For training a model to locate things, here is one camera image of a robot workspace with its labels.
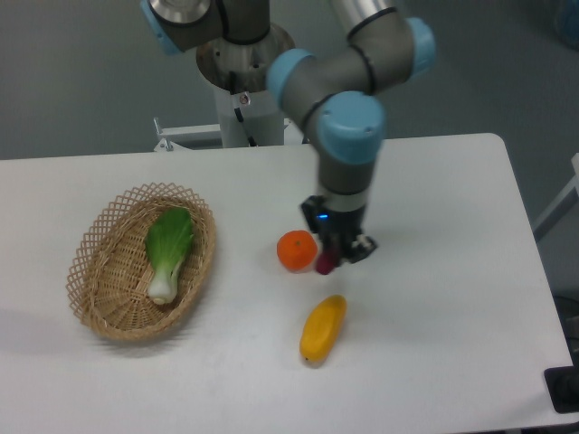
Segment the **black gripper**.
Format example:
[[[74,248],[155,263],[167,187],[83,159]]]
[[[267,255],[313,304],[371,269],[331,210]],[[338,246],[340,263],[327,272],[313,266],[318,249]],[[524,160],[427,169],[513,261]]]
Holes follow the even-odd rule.
[[[348,212],[334,211],[325,205],[323,196],[311,195],[300,209],[309,231],[339,249],[339,264],[357,263],[377,249],[375,240],[363,234],[365,206]]]

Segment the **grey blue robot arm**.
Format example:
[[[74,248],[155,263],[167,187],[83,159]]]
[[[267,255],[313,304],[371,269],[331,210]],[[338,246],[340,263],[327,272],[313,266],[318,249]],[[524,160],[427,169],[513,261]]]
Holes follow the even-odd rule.
[[[392,1],[336,1],[347,46],[321,60],[296,47],[266,1],[144,1],[141,11],[168,53],[195,50],[213,88],[226,147],[270,146],[290,120],[318,153],[318,188],[302,205],[322,244],[317,271],[367,258],[362,228],[385,114],[376,94],[427,71],[431,28]]]

